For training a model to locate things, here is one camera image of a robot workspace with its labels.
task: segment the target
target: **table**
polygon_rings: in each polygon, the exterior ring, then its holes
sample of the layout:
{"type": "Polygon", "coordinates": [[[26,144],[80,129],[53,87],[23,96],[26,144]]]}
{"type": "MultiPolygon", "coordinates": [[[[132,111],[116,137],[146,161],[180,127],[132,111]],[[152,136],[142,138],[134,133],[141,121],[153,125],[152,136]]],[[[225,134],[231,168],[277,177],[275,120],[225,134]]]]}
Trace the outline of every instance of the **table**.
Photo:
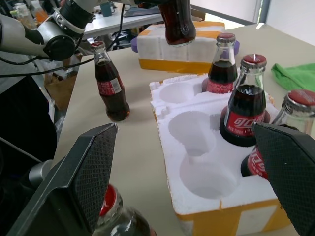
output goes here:
{"type": "MultiPolygon", "coordinates": [[[[96,19],[88,23],[85,27],[83,39],[98,37],[101,35],[119,31],[121,12],[116,10],[112,16],[103,17],[102,14],[96,14],[96,19]]],[[[143,26],[163,21],[161,14],[133,16],[123,18],[123,30],[137,26],[143,26]]]]}
{"type": "MultiPolygon", "coordinates": [[[[239,66],[243,55],[259,53],[266,56],[265,89],[280,108],[286,91],[272,79],[274,63],[294,66],[315,61],[315,47],[284,34],[268,25],[229,30],[240,41],[236,57],[239,66]]],[[[109,52],[125,84],[131,107],[128,119],[118,123],[120,128],[115,146],[111,183],[120,191],[126,205],[137,208],[160,236],[183,236],[174,214],[167,188],[163,152],[150,106],[149,83],[177,76],[175,73],[142,70],[137,54],[131,49],[109,52]]],[[[77,137],[96,126],[109,123],[104,104],[98,95],[93,62],[82,65],[73,90],[54,163],[61,160],[77,137]]],[[[255,234],[255,236],[297,236],[292,226],[255,234]]]]}

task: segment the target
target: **purple object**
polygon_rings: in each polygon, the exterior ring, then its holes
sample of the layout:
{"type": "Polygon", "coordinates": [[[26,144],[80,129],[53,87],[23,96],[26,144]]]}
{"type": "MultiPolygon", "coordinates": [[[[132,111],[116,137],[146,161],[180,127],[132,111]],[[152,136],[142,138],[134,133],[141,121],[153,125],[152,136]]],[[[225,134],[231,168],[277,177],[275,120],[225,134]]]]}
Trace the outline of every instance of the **purple object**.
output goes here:
{"type": "MultiPolygon", "coordinates": [[[[131,49],[135,52],[138,53],[138,45],[137,45],[137,38],[134,38],[131,41],[131,49]]],[[[234,46],[234,55],[237,55],[240,51],[240,42],[236,40],[235,46],[234,46]]]]}

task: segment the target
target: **coca-cola bottle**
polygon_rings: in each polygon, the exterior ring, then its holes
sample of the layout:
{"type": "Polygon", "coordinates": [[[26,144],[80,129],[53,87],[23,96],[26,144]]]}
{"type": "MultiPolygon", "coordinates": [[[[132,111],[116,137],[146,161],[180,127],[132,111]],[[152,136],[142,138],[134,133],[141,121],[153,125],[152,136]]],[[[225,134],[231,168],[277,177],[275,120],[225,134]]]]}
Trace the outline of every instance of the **coca-cola bottle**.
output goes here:
{"type": "Polygon", "coordinates": [[[266,58],[258,54],[244,56],[241,61],[240,77],[220,119],[221,135],[234,145],[250,147],[256,144],[252,124],[265,118],[263,72],[266,64],[266,58]]]}
{"type": "Polygon", "coordinates": [[[234,57],[235,35],[221,33],[217,36],[217,50],[209,71],[207,91],[229,93],[234,89],[237,68],[234,57]]]}
{"type": "Polygon", "coordinates": [[[108,185],[96,230],[92,236],[157,236],[135,209],[124,206],[115,187],[108,185]]]}
{"type": "MultiPolygon", "coordinates": [[[[274,121],[275,125],[289,127],[311,134],[315,118],[315,93],[308,90],[294,90],[284,97],[282,108],[274,121]]],[[[263,158],[256,145],[241,166],[242,175],[260,175],[267,179],[263,158]]]]}
{"type": "Polygon", "coordinates": [[[124,84],[106,52],[105,43],[97,41],[91,44],[91,47],[94,51],[98,91],[105,103],[106,113],[112,121],[124,120],[130,113],[124,84]]]}
{"type": "Polygon", "coordinates": [[[166,41],[180,47],[196,38],[196,28],[191,19],[190,0],[169,0],[159,5],[166,27],[166,41]]]}

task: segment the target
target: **white polystyrene foam tray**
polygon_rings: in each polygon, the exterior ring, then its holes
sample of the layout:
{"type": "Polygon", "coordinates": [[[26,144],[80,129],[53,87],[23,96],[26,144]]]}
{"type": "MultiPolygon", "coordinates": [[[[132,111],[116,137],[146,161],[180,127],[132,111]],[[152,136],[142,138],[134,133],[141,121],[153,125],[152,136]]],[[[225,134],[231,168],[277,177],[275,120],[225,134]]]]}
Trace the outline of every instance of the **white polystyrene foam tray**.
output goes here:
{"type": "MultiPolygon", "coordinates": [[[[277,198],[267,180],[242,177],[241,163],[253,147],[221,136],[221,111],[231,94],[202,92],[207,79],[185,75],[150,84],[172,203],[180,215],[277,198]]],[[[278,110],[268,95],[266,102],[273,120],[278,110]]]]}

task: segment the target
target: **green cloth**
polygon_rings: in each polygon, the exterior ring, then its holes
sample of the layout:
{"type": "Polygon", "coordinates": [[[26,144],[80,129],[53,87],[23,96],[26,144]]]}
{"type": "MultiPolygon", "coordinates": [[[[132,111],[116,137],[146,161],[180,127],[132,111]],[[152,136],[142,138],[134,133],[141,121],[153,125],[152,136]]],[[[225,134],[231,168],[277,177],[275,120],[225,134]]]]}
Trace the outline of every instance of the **green cloth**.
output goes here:
{"type": "Polygon", "coordinates": [[[288,91],[307,89],[315,92],[315,63],[289,68],[275,64],[271,72],[275,81],[288,91]]]}

